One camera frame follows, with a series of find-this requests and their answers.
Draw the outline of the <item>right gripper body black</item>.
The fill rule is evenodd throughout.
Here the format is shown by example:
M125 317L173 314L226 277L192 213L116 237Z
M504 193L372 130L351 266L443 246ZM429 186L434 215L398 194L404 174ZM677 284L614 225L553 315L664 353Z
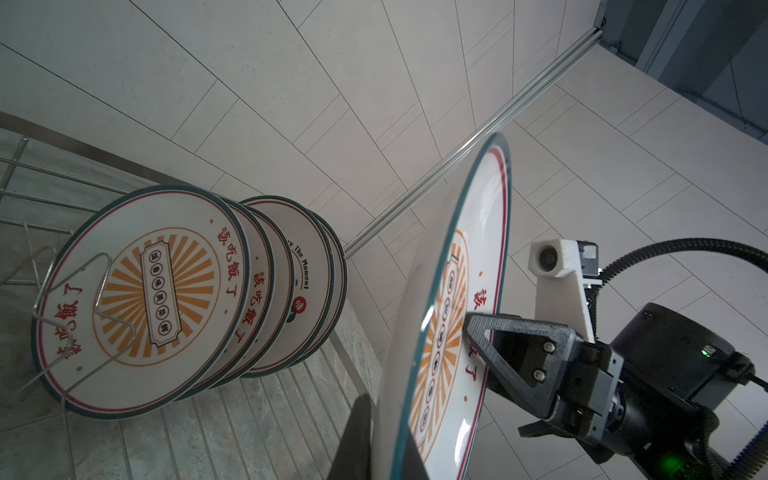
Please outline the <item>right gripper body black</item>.
M629 458L648 479L753 479L756 442L731 461L710 445L716 408L755 366L716 333L649 303L609 344L584 344L547 419L523 437L576 440L601 464Z

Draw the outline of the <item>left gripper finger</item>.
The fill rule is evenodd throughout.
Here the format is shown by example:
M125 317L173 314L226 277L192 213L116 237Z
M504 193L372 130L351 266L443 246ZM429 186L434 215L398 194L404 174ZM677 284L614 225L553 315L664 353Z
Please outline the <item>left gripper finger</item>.
M374 468L390 467L386 479L429 479L425 461L418 451L413 434L405 424L407 411L403 404L395 425L397 440L391 459L385 463L374 458L374 405L370 394L355 400L327 479L373 479Z

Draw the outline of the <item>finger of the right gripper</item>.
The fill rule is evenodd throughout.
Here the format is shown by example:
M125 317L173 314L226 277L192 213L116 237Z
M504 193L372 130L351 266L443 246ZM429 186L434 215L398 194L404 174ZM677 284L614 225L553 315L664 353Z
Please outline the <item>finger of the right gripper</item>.
M508 399L536 418L552 415L584 344L580 334L565 324L486 313L468 314L463 332Z

